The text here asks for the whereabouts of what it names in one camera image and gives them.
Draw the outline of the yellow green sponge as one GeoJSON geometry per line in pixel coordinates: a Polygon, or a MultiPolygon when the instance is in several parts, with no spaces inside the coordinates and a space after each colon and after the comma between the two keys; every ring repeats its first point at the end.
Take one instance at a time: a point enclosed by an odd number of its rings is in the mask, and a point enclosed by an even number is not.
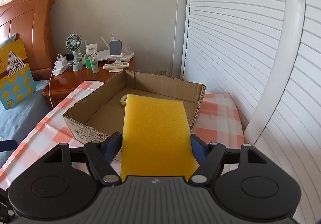
{"type": "Polygon", "coordinates": [[[122,132],[121,178],[183,176],[197,168],[184,104],[129,94],[122,132]]]}

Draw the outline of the cream hair scrunchie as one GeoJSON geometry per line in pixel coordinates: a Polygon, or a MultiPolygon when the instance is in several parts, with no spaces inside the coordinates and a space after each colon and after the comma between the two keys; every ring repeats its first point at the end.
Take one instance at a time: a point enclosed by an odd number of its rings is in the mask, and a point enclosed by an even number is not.
{"type": "Polygon", "coordinates": [[[126,100],[127,100],[127,95],[124,95],[121,99],[120,99],[120,104],[122,106],[125,106],[126,105],[126,100]]]}

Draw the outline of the cardboard box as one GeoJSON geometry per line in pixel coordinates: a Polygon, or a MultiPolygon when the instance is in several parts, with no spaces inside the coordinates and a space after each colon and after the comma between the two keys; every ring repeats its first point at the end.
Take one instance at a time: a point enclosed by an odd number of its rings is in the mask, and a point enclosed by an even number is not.
{"type": "Polygon", "coordinates": [[[63,118],[83,144],[128,127],[148,134],[193,131],[205,90],[203,84],[125,70],[67,109],[63,118]]]}

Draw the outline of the checked pink white tablecloth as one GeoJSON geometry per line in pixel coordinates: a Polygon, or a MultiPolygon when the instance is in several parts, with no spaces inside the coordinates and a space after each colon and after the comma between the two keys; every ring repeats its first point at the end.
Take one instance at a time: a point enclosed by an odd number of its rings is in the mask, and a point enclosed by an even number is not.
{"type": "MultiPolygon", "coordinates": [[[[7,189],[18,175],[58,143],[68,143],[70,147],[82,146],[73,138],[63,114],[102,84],[99,81],[84,81],[35,126],[2,166],[2,189],[7,189]]],[[[204,96],[194,132],[206,143],[217,141],[230,149],[241,147],[245,142],[241,120],[229,93],[204,96]]]]}

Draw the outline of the yellow blue snack bag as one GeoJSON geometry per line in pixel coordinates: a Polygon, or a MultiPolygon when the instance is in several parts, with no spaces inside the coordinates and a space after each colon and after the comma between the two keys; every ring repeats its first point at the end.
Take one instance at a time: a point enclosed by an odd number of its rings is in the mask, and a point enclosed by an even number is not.
{"type": "Polygon", "coordinates": [[[10,109],[36,90],[22,39],[1,47],[1,103],[10,109]]]}

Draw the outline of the mint green tube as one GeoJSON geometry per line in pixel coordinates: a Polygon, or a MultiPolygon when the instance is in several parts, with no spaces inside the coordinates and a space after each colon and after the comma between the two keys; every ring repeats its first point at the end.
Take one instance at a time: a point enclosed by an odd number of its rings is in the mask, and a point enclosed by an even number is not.
{"type": "Polygon", "coordinates": [[[92,52],[90,54],[90,63],[91,63],[91,69],[92,73],[96,74],[99,72],[99,66],[98,66],[98,60],[97,60],[97,53],[92,52]]]}

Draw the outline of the white remote control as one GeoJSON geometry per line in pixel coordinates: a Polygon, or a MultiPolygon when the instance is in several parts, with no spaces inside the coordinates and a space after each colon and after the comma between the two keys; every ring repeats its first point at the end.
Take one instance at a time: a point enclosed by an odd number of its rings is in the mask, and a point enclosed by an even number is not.
{"type": "Polygon", "coordinates": [[[114,62],[114,63],[108,63],[103,66],[103,69],[105,70],[119,70],[129,67],[128,62],[114,62]]]}

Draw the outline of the green bottle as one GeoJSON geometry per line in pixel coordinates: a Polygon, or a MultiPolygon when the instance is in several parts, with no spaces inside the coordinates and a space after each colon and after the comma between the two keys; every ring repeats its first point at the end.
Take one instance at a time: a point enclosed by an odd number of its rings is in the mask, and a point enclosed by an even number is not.
{"type": "Polygon", "coordinates": [[[90,62],[90,57],[88,54],[84,55],[84,60],[85,60],[85,67],[87,69],[91,69],[91,62],[90,62]]]}

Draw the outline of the white power strip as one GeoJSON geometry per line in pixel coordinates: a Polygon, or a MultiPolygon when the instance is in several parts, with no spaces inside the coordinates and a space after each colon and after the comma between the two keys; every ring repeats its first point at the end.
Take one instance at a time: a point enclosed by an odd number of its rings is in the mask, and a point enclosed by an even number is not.
{"type": "Polygon", "coordinates": [[[54,68],[52,74],[54,76],[59,76],[63,74],[69,67],[71,66],[71,62],[67,61],[66,57],[61,53],[57,55],[57,60],[54,63],[54,68]]]}

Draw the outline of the white router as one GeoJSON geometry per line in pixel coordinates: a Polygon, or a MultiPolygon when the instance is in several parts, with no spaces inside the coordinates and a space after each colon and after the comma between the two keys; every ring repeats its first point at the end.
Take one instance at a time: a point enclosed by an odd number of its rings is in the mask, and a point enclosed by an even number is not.
{"type": "Polygon", "coordinates": [[[121,40],[115,40],[113,35],[111,35],[110,43],[108,44],[106,40],[101,37],[102,41],[107,46],[107,50],[101,50],[97,53],[98,61],[124,61],[129,62],[134,56],[134,52],[131,51],[130,47],[125,47],[121,40]]]}

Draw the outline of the white phone stand mirror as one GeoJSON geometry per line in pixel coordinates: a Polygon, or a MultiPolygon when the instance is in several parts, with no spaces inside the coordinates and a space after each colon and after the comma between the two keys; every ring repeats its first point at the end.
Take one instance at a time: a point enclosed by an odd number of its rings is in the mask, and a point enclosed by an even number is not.
{"type": "Polygon", "coordinates": [[[112,57],[116,58],[116,62],[119,62],[122,56],[122,41],[115,40],[113,34],[110,35],[110,39],[109,53],[112,57]]]}

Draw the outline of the mint handheld fan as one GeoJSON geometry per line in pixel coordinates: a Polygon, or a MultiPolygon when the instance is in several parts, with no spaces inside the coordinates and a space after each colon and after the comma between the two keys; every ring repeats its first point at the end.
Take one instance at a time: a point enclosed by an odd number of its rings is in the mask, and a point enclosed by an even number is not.
{"type": "Polygon", "coordinates": [[[73,54],[73,59],[72,59],[73,71],[79,71],[83,68],[83,64],[82,64],[83,54],[80,51],[82,45],[83,45],[83,39],[80,35],[71,34],[67,37],[66,47],[73,54]]]}

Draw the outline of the wooden bed headboard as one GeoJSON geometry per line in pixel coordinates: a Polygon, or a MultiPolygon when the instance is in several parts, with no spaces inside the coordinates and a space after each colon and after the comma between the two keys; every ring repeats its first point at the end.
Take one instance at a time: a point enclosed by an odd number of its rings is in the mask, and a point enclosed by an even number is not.
{"type": "Polygon", "coordinates": [[[1,6],[1,42],[13,34],[22,39],[33,79],[48,80],[56,50],[51,30],[51,7],[56,0],[12,0],[1,6]]]}

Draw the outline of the white louvered door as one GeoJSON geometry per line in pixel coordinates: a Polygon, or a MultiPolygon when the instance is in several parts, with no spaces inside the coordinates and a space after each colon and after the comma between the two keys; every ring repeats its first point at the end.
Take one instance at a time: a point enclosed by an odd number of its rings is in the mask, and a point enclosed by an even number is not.
{"type": "Polygon", "coordinates": [[[301,187],[320,220],[320,0],[187,0],[181,75],[231,94],[245,141],[301,187]]]}

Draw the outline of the wall power outlet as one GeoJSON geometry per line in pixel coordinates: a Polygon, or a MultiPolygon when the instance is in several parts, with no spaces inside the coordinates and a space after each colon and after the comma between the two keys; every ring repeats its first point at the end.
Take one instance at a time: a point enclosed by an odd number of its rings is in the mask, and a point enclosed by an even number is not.
{"type": "Polygon", "coordinates": [[[169,71],[168,69],[158,69],[157,70],[157,75],[158,76],[168,76],[169,71]]]}

